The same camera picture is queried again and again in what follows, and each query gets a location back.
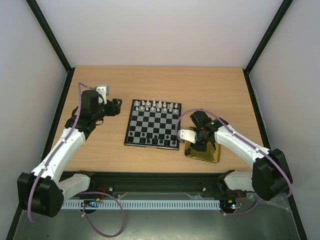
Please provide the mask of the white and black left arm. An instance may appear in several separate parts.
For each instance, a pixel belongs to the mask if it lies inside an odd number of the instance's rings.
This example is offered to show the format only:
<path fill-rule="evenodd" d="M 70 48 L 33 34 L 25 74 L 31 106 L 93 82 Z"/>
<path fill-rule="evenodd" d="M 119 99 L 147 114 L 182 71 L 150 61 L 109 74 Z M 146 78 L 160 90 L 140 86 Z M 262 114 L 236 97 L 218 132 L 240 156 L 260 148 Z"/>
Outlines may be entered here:
<path fill-rule="evenodd" d="M 81 103 L 66 121 L 64 130 L 55 146 L 31 173 L 21 173 L 17 179 L 19 205 L 28 212 L 47 217 L 58 214 L 65 201 L 87 191 L 93 174 L 79 171 L 61 180 L 69 161 L 89 138 L 97 123 L 106 116 L 121 112 L 122 100 L 107 99 L 109 87 L 98 85 L 81 93 Z"/>

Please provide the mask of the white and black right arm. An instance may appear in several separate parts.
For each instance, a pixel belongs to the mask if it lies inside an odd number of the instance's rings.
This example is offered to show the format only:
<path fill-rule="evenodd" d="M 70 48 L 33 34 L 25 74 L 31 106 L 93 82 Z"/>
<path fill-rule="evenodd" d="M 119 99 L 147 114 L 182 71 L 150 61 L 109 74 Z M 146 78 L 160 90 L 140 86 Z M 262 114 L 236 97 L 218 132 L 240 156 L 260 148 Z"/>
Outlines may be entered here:
<path fill-rule="evenodd" d="M 265 201 L 292 195 L 293 180 L 281 150 L 271 150 L 254 143 L 224 119 L 211 119 L 204 110 L 195 111 L 190 118 L 195 130 L 191 132 L 189 142 L 197 151 L 203 152 L 207 145 L 214 150 L 224 146 L 251 169 L 249 172 L 229 170 L 220 175 L 217 186 L 222 195 L 229 196 L 241 190 L 254 192 Z"/>

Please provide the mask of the black king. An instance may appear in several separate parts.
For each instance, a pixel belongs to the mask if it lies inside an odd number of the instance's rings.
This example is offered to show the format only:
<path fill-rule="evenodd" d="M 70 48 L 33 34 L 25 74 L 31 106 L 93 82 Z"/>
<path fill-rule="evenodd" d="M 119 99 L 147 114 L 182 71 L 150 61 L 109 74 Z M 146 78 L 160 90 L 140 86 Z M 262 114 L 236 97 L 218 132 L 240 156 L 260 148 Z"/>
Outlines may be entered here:
<path fill-rule="evenodd" d="M 158 139 L 156 137 L 152 140 L 152 144 L 153 145 L 157 145 L 158 144 Z"/>

